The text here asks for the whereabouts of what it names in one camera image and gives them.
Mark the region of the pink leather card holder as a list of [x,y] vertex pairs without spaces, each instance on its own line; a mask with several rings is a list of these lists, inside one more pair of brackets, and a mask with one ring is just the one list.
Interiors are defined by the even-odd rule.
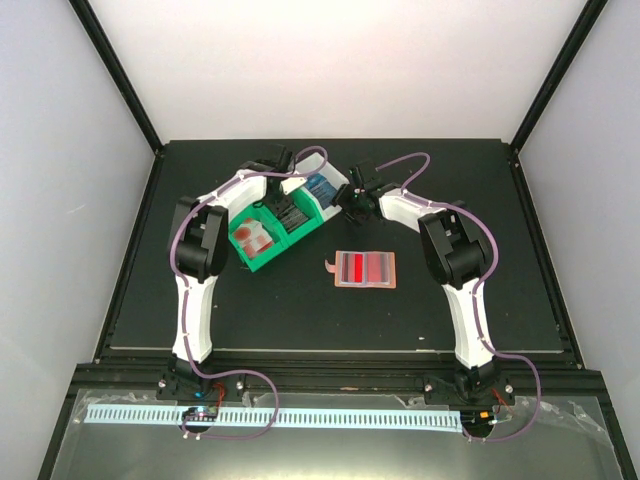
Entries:
[[396,280],[396,256],[393,252],[387,252],[389,254],[389,273],[390,273],[390,283],[387,285],[376,285],[371,284],[367,281],[367,254],[369,252],[383,252],[383,251],[365,251],[360,252],[365,255],[364,259],[364,282],[360,285],[353,284],[345,284],[341,282],[341,273],[342,273],[342,255],[345,252],[356,252],[356,251],[336,251],[333,262],[329,260],[324,261],[324,267],[329,274],[333,275],[334,278],[334,286],[338,288],[365,288],[365,289],[395,289],[397,285]]

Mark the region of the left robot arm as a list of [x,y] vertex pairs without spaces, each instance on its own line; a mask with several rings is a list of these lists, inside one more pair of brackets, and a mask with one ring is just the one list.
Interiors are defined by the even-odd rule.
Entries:
[[296,170],[299,159],[281,147],[270,158],[244,163],[212,191],[183,197],[176,205],[168,244],[178,292],[173,369],[179,386],[193,399],[207,397],[215,380],[226,376],[204,367],[213,349],[213,296],[228,259],[229,223],[254,203],[282,194],[283,181],[305,180],[308,175]]

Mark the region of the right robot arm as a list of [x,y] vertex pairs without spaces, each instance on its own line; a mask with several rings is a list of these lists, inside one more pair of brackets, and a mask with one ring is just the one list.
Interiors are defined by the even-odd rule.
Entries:
[[499,373],[484,302],[484,281],[495,259],[486,230],[464,203],[436,202],[411,193],[406,184],[385,183],[369,162],[351,167],[349,175],[332,204],[351,222],[376,216],[419,233],[427,269],[443,288],[450,309],[453,388],[463,402],[479,402]]

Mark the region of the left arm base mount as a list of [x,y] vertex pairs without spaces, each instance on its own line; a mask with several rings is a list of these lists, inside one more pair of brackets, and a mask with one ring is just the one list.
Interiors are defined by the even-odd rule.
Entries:
[[156,397],[179,404],[240,402],[246,383],[245,374],[204,379],[192,372],[168,370],[158,381]]

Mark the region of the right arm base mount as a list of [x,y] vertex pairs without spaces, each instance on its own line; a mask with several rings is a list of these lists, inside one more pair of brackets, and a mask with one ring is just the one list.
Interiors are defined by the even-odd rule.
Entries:
[[514,395],[507,391],[507,379],[493,367],[430,370],[422,375],[422,382],[425,400],[432,404],[470,407],[515,404]]

